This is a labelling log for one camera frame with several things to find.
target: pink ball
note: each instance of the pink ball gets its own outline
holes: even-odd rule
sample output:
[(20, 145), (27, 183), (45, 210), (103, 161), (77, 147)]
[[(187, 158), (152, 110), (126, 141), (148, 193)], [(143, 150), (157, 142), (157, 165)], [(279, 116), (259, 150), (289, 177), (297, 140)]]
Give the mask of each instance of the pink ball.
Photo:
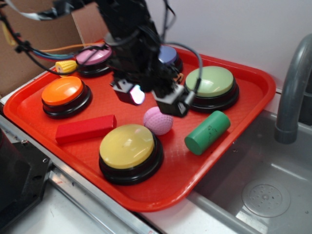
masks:
[(164, 135), (170, 131), (174, 118), (160, 112), (158, 106), (149, 109), (143, 118), (143, 124), (155, 135)]

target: red block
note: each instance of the red block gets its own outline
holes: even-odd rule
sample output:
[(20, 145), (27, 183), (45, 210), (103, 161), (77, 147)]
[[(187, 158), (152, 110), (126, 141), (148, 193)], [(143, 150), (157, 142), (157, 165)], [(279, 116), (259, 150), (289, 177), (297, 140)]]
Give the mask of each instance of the red block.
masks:
[(65, 144), (95, 137), (103, 137), (116, 128), (116, 125), (115, 115), (62, 124), (57, 129), (55, 139), (58, 144)]

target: sink drain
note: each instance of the sink drain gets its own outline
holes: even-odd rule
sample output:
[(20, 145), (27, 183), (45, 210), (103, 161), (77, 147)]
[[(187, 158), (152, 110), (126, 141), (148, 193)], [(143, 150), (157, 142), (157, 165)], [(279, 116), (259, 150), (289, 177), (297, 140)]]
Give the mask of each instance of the sink drain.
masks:
[(248, 210), (267, 218), (283, 214), (291, 203), (286, 188), (271, 179), (251, 181), (245, 186), (242, 198)]

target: faucet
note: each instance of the faucet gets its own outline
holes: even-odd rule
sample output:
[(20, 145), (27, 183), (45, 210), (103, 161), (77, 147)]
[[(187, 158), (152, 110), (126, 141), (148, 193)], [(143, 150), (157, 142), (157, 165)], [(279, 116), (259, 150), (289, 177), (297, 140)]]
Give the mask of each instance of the faucet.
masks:
[(298, 122), (312, 125), (312, 34), (298, 45), (288, 68), (275, 123), (275, 140), (291, 144)]

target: green cylinder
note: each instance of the green cylinder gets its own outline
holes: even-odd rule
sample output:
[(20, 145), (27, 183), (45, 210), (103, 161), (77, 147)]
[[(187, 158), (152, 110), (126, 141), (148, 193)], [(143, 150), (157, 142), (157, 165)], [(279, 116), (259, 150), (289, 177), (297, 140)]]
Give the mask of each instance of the green cylinder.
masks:
[(201, 155), (211, 146), (231, 125), (229, 118), (221, 111), (214, 111), (198, 125), (184, 142), (194, 154)]

